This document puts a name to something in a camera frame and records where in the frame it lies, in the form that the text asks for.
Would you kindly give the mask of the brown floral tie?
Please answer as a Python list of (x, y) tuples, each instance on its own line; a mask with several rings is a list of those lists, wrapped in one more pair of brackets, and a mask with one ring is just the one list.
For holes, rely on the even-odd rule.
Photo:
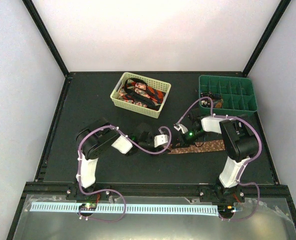
[(197, 142), (186, 147), (180, 147), (179, 145), (177, 145), (176, 148), (173, 148), (172, 146), (170, 146), (168, 150), (168, 154), (172, 155), (220, 152), (225, 150), (225, 145), (223, 140), (211, 140), (205, 142)]

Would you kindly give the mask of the cream plastic basket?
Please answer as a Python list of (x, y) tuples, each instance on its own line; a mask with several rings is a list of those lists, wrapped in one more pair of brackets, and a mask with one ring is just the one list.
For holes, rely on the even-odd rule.
[(110, 98), (117, 107), (157, 119), (170, 89), (170, 83), (124, 72)]

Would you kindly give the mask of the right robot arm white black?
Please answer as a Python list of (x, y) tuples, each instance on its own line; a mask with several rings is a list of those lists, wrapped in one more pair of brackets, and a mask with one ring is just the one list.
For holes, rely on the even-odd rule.
[(262, 152), (260, 136), (250, 123), (249, 116), (210, 115), (200, 118), (200, 129), (222, 135), (227, 160), (219, 175), (220, 186), (215, 188), (215, 196), (225, 202), (233, 196), (233, 187), (240, 183), (240, 178), (249, 162)]

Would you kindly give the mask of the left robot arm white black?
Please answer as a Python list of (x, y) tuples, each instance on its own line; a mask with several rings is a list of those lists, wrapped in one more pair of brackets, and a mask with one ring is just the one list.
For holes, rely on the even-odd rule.
[(139, 150), (153, 156), (168, 153), (172, 133), (166, 126), (159, 127), (158, 131), (154, 133), (140, 127), (138, 133), (127, 135), (103, 117), (80, 130), (75, 138), (78, 152), (76, 180), (80, 184), (77, 193), (85, 200), (94, 196), (99, 156), (108, 149), (113, 148), (125, 156), (134, 155)]

